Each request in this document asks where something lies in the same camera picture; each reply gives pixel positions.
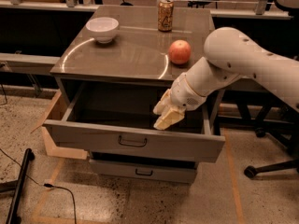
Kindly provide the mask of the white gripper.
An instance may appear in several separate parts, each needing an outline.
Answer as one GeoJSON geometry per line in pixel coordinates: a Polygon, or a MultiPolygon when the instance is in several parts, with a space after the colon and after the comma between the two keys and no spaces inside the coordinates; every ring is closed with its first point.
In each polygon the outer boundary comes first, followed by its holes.
{"type": "Polygon", "coordinates": [[[206,97],[197,94],[188,84],[186,74],[182,73],[153,108],[155,115],[161,115],[153,127],[157,130],[165,130],[184,119],[185,109],[196,110],[205,101],[206,97]]]}

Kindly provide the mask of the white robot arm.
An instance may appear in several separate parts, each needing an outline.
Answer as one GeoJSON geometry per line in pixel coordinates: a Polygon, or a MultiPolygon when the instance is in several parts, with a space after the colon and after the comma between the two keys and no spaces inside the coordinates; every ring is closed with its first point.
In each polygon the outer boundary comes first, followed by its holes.
{"type": "Polygon", "coordinates": [[[231,27],[213,31],[204,56],[181,73],[153,109],[157,130],[180,122],[201,106],[213,91],[248,77],[293,109],[299,106],[299,62],[263,49],[231,27]]]}

